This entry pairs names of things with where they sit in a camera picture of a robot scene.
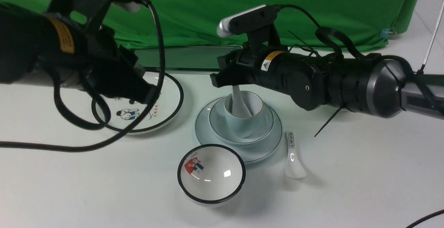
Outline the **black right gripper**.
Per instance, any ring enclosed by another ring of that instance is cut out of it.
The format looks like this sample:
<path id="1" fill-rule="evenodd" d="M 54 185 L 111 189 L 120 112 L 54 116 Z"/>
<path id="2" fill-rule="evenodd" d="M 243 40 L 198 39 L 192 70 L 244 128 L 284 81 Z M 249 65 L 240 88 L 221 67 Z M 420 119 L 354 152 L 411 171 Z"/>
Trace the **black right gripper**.
<path id="1" fill-rule="evenodd" d="M 219 56 L 218 73 L 210 75 L 212 85 L 257 85 L 280 93 L 295 93 L 295 54 L 265 49 L 254 56 L 250 48 Z"/>

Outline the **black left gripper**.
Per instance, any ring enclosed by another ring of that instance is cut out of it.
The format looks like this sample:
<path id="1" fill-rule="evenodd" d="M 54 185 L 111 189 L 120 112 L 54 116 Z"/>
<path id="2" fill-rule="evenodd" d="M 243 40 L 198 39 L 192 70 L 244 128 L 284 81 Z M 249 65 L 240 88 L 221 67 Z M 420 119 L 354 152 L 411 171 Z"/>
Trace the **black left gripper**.
<path id="1" fill-rule="evenodd" d="M 87 81 L 95 92 L 108 98 L 126 98 L 138 103 L 154 101 L 156 86 L 143 79 L 145 70 L 134 52 L 118 45 L 114 30 L 100 26 L 95 34 L 86 34 L 87 61 L 90 72 Z"/>

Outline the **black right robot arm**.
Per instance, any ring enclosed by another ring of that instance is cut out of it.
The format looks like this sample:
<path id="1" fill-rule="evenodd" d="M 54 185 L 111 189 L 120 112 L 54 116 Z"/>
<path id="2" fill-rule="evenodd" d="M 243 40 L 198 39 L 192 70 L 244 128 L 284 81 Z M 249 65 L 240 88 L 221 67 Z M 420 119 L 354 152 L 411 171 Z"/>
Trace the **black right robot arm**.
<path id="1" fill-rule="evenodd" d="M 345 59 L 336 54 L 307 56 L 265 49 L 241 49 L 218 57 L 217 88 L 257 85 L 286 94 L 306 111 L 321 105 L 384 119 L 401 111 L 443 119 L 443 75 L 413 72 L 393 55 Z"/>

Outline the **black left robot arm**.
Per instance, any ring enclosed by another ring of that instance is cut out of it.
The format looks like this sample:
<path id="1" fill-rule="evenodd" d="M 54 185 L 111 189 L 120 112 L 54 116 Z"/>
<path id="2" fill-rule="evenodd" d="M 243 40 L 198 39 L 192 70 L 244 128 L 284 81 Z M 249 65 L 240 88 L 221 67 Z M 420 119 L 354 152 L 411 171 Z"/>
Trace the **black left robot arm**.
<path id="1" fill-rule="evenodd" d="M 113 29 L 101 26 L 95 34 L 59 14 L 41 14 L 1 3 L 1 83 L 52 87 L 42 69 L 50 65 L 60 85 L 85 91 L 79 74 L 100 95 L 148 103 L 156 86 L 135 69 L 138 58 L 117 45 Z"/>

